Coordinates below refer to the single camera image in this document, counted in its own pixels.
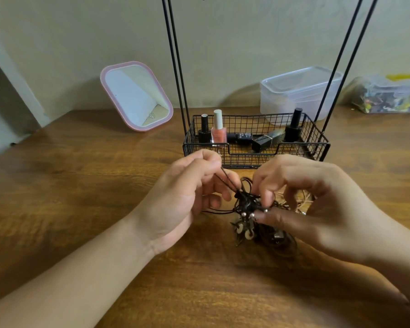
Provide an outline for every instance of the plastic lid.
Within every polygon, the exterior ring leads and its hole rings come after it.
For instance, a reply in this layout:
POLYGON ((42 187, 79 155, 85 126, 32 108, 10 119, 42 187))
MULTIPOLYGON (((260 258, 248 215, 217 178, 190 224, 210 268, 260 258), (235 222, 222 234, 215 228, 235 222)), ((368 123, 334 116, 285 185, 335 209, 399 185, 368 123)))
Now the plastic lid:
POLYGON ((223 129, 222 111, 220 109, 214 111, 214 126, 217 130, 223 129))
MULTIPOLYGON (((289 93, 326 85, 330 76, 330 69, 316 66, 266 78, 261 83, 273 93, 289 93)), ((336 71, 333 82, 342 77, 343 74, 336 71)))

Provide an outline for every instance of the metal rod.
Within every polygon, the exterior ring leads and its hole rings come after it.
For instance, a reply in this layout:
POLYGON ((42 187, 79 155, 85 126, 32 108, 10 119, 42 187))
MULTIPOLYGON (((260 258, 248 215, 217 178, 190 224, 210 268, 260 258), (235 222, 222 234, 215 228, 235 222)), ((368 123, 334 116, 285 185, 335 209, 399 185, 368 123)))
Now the metal rod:
POLYGON ((178 49, 178 46, 177 46, 175 21, 173 19, 173 11, 172 11, 172 1, 171 0, 167 0, 167 1, 169 2, 169 12, 170 12, 170 19, 171 19, 171 22, 172 22, 173 40, 175 42, 175 50, 176 50, 176 57, 177 57, 177 61, 178 61, 180 84, 182 86, 182 93, 184 95, 185 112, 187 114, 188 126, 190 127, 190 115, 188 114, 187 96, 185 94, 185 86, 184 86, 184 76, 182 76, 182 68, 180 66, 180 57, 179 57, 179 49, 178 49))
POLYGON ((175 60, 175 55, 174 55, 174 51, 173 51, 172 35, 170 33, 169 17, 168 17, 168 14, 167 14, 167 6, 166 6, 166 1, 165 0, 161 0, 161 1, 163 3, 164 17, 166 19, 167 36, 169 38, 170 53, 172 55, 173 71, 175 72, 176 88, 177 88, 177 91, 178 91, 180 112, 181 112, 181 115, 182 115, 182 123, 184 124, 184 133, 187 134, 187 127, 185 125, 184 107, 182 106, 182 98, 180 96, 179 80, 178 80, 177 70, 176 70, 176 60, 175 60))
POLYGON ((343 40, 342 46, 340 48, 339 55, 337 56, 336 63, 334 64, 333 72, 331 73, 330 80, 328 81, 327 87, 325 89, 325 93, 323 94, 322 100, 320 102, 319 109, 317 110, 317 114, 316 114, 316 117, 314 118, 313 122, 316 122, 317 119, 319 118, 320 110, 322 109, 323 103, 325 102, 325 99, 327 98, 328 90, 330 89, 331 83, 334 79, 334 75, 336 74, 337 67, 339 66, 340 59, 342 57, 343 51, 346 47, 346 44, 348 43, 349 36, 351 34, 352 28, 354 27, 355 19, 357 18, 357 15, 360 11, 360 7, 361 7, 362 2, 363 2, 363 0, 359 0, 358 3, 357 3, 357 6, 355 7, 354 14, 352 15, 351 22, 349 23, 348 31, 346 32, 346 35, 344 36, 344 40, 343 40))
POLYGON ((354 50, 352 51, 351 58, 349 59, 349 63, 348 63, 348 66, 346 67, 346 70, 344 71, 342 81, 341 81, 341 83, 340 83, 340 86, 339 86, 339 89, 338 89, 338 91, 337 91, 337 94, 336 94, 336 96, 335 96, 335 98, 334 98, 334 101, 333 101, 333 104, 332 104, 332 106, 331 106, 330 112, 328 113, 327 119, 325 120, 325 124, 323 125, 322 133, 324 133, 324 132, 325 132, 325 129, 327 128, 328 122, 329 122, 329 120, 330 120, 330 118, 331 118, 331 114, 333 113, 334 107, 335 107, 335 105, 336 105, 336 103, 337 103, 337 100, 339 99, 340 91, 341 91, 341 89, 342 89, 342 87, 343 87, 343 85, 344 85, 344 82, 345 82, 345 80, 346 80, 346 77, 348 76, 348 73, 349 73, 349 70, 350 70, 350 68, 351 68, 351 66, 352 66, 352 63, 353 63, 353 61, 354 61, 355 55, 357 54, 357 51, 358 51, 358 49, 359 49, 359 47, 360 47, 360 43, 361 43, 361 41, 362 41, 362 39, 363 39, 363 36, 364 36, 364 34, 365 34, 365 32, 366 32, 366 28, 367 28, 367 26, 368 26, 368 24, 369 24, 370 18, 372 17, 372 14, 373 14, 373 11, 374 11, 374 9, 375 9, 375 6, 377 5, 377 1, 378 1, 378 0, 373 0, 373 1, 372 1, 372 4, 371 4, 371 6, 370 6, 370 8, 369 8, 369 11, 368 11, 368 14, 366 15, 366 20, 365 20, 365 22, 364 22, 364 24, 363 24, 363 27, 361 28, 361 32, 360 32, 359 38, 357 39, 357 43, 355 44, 354 50))

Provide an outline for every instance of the beige wall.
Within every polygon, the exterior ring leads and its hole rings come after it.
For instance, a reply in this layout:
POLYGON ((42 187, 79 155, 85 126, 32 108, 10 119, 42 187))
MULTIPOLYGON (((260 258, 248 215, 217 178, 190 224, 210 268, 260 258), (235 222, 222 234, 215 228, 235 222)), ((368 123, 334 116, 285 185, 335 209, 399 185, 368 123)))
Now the beige wall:
MULTIPOLYGON (((172 1, 190 107, 256 105, 261 79, 331 68, 357 2, 172 1)), ((130 60, 178 104, 161 0, 0 0, 0 41, 52 118, 110 107, 100 71, 130 60)), ((379 1, 350 79, 374 72, 410 72, 410 0, 379 1)))

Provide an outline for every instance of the wire grid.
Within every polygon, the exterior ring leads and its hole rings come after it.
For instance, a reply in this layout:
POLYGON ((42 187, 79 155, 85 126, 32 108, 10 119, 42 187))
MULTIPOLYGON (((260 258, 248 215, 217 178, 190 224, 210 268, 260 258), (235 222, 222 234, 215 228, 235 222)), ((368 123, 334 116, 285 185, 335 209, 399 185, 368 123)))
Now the wire grid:
MULTIPOLYGON (((250 132, 254 137, 268 134, 273 130, 290 124, 293 114, 268 115, 223 115, 223 125, 228 133, 250 132)), ((300 122, 301 136, 298 142, 272 145, 255 153, 251 145, 242 146, 229 143, 199 143, 197 132, 201 128, 201 115, 193 115, 193 119, 184 140, 184 155, 187 156, 200 149, 216 151, 222 157, 225 168, 258 168, 276 154, 294 154, 313 160, 322 161, 330 147, 326 137, 320 132, 313 121, 302 113, 300 122)), ((208 116, 208 126, 214 126, 214 116, 208 116)))

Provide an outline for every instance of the wooden table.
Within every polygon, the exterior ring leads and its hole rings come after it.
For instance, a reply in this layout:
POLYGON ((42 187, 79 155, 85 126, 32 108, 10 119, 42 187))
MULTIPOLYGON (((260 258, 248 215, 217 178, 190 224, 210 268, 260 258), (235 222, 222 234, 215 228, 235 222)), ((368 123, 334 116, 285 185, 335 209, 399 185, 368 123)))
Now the wooden table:
MULTIPOLYGON (((410 115, 337 108, 326 135, 326 161, 410 228, 410 115)), ((182 157, 183 137, 179 110, 147 133, 131 131, 114 110, 73 111, 0 155, 0 298, 130 212, 182 157)), ((230 220, 198 217, 98 326, 410 326, 398 292, 378 273, 303 243, 293 259, 252 242, 236 248, 230 220)))

